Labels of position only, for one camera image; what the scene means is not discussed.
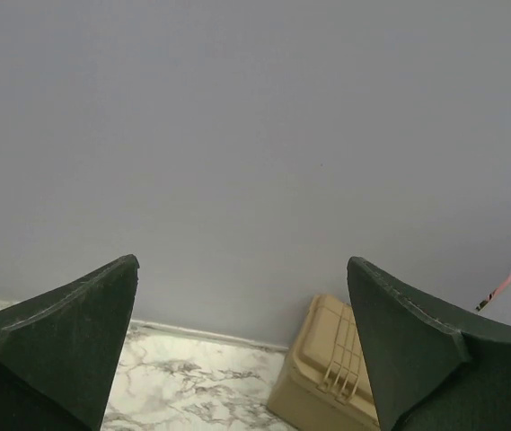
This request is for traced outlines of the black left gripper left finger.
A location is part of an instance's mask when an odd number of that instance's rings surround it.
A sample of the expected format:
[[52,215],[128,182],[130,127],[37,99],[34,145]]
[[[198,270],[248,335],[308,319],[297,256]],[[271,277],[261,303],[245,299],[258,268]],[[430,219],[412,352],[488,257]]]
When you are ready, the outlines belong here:
[[122,256],[0,310],[0,430],[101,428],[138,269]]

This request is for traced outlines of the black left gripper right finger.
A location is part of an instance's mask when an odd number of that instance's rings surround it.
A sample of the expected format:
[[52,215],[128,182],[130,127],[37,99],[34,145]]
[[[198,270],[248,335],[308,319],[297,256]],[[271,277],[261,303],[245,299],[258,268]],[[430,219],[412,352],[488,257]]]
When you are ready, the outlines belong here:
[[511,430],[511,326],[359,257],[348,291],[383,430]]

